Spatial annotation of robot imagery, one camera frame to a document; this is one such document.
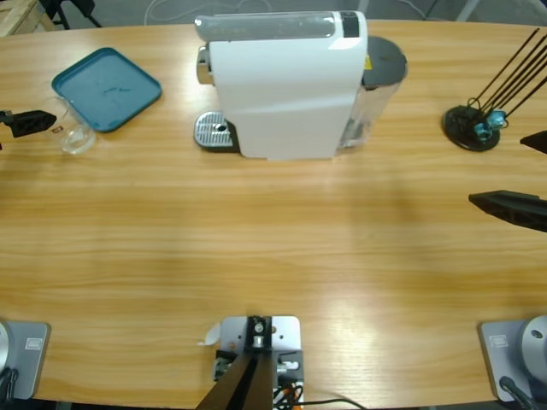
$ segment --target gray floor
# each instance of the gray floor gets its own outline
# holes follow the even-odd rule
[[[144,13],[151,0],[95,0],[93,15],[104,26],[142,26]],[[250,13],[290,10],[354,9],[358,0],[156,0],[152,10],[158,20],[148,19],[148,24],[180,24],[192,22],[198,14]],[[431,13],[433,19],[454,20],[466,0],[439,0]],[[433,0],[413,0],[423,12]],[[82,17],[70,3],[63,3],[72,28],[90,28],[93,25]],[[388,20],[420,20],[420,15],[399,0],[370,0],[367,18]],[[492,23],[527,24],[547,26],[547,8],[539,0],[481,0],[471,14],[470,21]]]

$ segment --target teal tray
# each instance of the teal tray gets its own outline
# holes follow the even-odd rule
[[[109,47],[57,74],[51,87],[100,132],[125,124],[162,94],[159,82]]]

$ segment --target wood grain surface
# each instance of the wood grain surface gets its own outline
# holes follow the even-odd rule
[[[302,322],[308,398],[367,407],[492,399],[477,325],[545,313],[547,237],[483,214],[468,194],[547,197],[547,90],[477,154],[440,130],[528,36],[528,26],[371,21],[409,76],[361,149],[331,161],[202,152],[191,26],[0,40],[0,106],[37,108],[100,47],[157,78],[159,101],[81,156],[0,126],[0,314],[51,324],[38,397],[194,407],[227,315]]]

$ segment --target glass cup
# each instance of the glass cup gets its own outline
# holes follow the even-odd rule
[[[59,147],[72,155],[87,151],[95,143],[95,132],[80,119],[63,98],[47,98],[39,109],[57,117],[55,124],[45,134]]]

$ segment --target sticker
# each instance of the sticker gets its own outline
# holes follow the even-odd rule
[[[367,55],[367,58],[365,58],[365,70],[372,70],[373,69],[373,62],[370,60],[370,56]]]
[[[493,348],[507,348],[509,343],[505,335],[490,336],[490,346]]]
[[[39,339],[37,337],[29,337],[25,343],[25,350],[40,350],[44,339]]]

